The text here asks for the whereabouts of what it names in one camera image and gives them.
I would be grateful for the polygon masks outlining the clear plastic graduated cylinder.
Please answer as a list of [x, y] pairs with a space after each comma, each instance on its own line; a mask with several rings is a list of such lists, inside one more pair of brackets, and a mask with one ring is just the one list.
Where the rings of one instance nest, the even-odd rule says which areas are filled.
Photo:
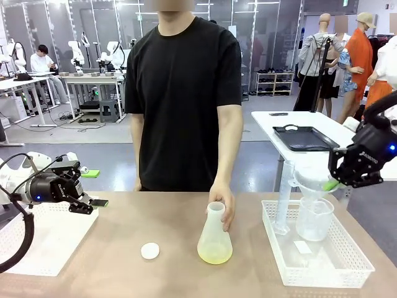
[[280, 178], [279, 201], [274, 221], [274, 230], [278, 235], [286, 235], [290, 228], [287, 225], [287, 211], [292, 187], [290, 181], [293, 179], [295, 164], [292, 161], [283, 161], [282, 175]]

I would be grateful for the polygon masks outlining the clear plastic measuring beaker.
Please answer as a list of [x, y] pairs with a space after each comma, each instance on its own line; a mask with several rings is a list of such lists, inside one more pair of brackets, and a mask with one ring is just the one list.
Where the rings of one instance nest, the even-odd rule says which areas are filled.
[[303, 197], [298, 209], [296, 230], [309, 242], [323, 241], [332, 222], [334, 206], [326, 199]]

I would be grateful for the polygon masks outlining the black plastic tray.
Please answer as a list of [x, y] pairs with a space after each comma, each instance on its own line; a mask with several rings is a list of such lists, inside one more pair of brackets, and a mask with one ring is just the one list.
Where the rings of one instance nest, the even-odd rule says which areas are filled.
[[273, 127], [276, 136], [291, 151], [317, 152], [331, 151], [340, 145], [314, 127], [302, 127], [288, 124]]

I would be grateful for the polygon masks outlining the white perforated flat mat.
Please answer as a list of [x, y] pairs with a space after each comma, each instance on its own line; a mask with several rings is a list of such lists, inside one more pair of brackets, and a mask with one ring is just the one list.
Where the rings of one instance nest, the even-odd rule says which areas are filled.
[[[40, 204], [25, 208], [34, 216], [34, 237], [27, 254], [7, 273], [55, 277], [84, 239], [99, 216], [69, 211], [69, 204]], [[22, 215], [14, 217], [0, 229], [0, 263], [8, 260], [20, 247], [25, 235]]]

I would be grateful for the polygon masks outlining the grey plastic stool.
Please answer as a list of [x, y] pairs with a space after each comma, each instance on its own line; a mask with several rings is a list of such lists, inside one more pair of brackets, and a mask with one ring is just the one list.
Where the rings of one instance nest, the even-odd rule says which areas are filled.
[[100, 101], [99, 109], [101, 123], [116, 123], [120, 118], [117, 100]]

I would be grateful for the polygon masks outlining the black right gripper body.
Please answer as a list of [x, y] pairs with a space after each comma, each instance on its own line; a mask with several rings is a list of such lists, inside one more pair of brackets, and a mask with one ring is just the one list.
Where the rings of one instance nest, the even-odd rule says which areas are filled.
[[397, 120], [363, 120], [347, 149], [354, 161], [354, 174], [380, 172], [388, 162], [397, 160]]

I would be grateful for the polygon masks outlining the shoe rack with shoes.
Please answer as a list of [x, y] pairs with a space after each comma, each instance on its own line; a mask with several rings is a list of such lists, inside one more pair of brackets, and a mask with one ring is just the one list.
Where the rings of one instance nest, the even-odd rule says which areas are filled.
[[294, 73], [287, 70], [259, 70], [256, 73], [257, 96], [291, 95]]

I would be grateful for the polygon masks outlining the white background desk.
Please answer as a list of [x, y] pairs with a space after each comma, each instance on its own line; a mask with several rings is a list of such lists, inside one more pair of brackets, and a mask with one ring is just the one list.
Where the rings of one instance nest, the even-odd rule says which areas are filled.
[[[51, 125], [51, 124], [46, 124], [44, 117], [43, 117], [43, 112], [42, 112], [42, 107], [40, 105], [40, 101], [38, 98], [38, 93], [36, 90], [36, 84], [40, 84], [41, 81], [47, 82], [48, 77], [33, 77], [31, 80], [28, 81], [16, 81], [15, 79], [6, 79], [3, 81], [0, 81], [0, 95], [3, 95], [4, 93], [9, 93], [9, 92], [16, 92], [22, 90], [26, 95], [29, 95], [29, 91], [31, 91], [33, 95], [34, 102], [36, 103], [36, 108], [38, 110], [38, 116], [40, 119], [40, 123], [37, 125], [31, 125], [31, 127], [56, 127], [56, 125]], [[0, 147], [22, 147], [24, 146], [23, 143], [10, 143], [8, 141], [5, 128], [2, 126], [1, 120], [0, 120]]]

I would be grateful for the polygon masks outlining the small white paper slip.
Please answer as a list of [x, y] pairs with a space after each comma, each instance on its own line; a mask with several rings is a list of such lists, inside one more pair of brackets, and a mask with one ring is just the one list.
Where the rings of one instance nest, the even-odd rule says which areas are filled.
[[299, 240], [299, 241], [294, 241], [293, 243], [301, 254], [304, 255], [312, 254], [312, 250], [305, 241]]

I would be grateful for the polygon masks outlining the mannequin in grey shirt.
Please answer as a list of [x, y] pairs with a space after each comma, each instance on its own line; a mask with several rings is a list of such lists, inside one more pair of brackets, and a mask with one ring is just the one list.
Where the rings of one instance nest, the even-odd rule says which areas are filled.
[[[295, 112], [310, 112], [313, 102], [314, 89], [318, 79], [319, 71], [316, 70], [318, 61], [318, 52], [316, 49], [321, 45], [323, 35], [328, 34], [328, 26], [331, 15], [328, 13], [321, 14], [319, 17], [319, 30], [313, 35], [305, 38], [301, 51], [298, 56], [298, 77], [300, 80], [300, 91], [295, 102], [293, 110]], [[333, 35], [331, 46], [341, 53], [343, 46], [338, 38]]]

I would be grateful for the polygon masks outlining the person in black t-shirt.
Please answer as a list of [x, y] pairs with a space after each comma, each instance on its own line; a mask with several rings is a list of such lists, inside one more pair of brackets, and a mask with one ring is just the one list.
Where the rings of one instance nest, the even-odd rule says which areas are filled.
[[150, 191], [207, 192], [218, 169], [218, 111], [241, 104], [241, 52], [227, 29], [195, 17], [150, 30], [127, 60], [125, 111], [143, 116], [139, 177]]

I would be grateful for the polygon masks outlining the clear plastic funnel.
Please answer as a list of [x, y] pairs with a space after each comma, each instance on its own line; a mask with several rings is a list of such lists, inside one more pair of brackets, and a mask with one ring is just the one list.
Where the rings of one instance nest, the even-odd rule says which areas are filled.
[[293, 182], [300, 188], [303, 200], [311, 212], [326, 212], [320, 199], [338, 189], [341, 184], [326, 170], [315, 167], [298, 167], [293, 174]]

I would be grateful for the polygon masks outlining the person's left forearm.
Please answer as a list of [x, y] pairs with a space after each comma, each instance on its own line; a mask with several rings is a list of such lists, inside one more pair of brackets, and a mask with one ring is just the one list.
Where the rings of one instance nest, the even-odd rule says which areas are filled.
[[234, 163], [243, 135], [243, 111], [240, 105], [220, 106], [218, 112], [218, 169], [214, 185], [230, 186]]

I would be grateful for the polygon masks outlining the translucent plastic erlenmeyer flask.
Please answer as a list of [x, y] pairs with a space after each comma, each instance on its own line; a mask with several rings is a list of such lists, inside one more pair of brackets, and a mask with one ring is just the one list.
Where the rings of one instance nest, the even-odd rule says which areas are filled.
[[209, 264], [223, 264], [233, 254], [233, 246], [228, 232], [223, 230], [222, 217], [225, 205], [215, 201], [207, 205], [207, 219], [197, 244], [197, 253]]

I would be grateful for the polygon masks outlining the person's right forearm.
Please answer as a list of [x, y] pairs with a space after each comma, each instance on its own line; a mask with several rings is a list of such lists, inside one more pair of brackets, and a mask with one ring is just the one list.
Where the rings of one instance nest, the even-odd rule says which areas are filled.
[[135, 153], [135, 165], [136, 165], [136, 181], [140, 181], [140, 148], [141, 148], [141, 139], [143, 134], [143, 124], [144, 117], [143, 114], [132, 114], [131, 118], [131, 135]]

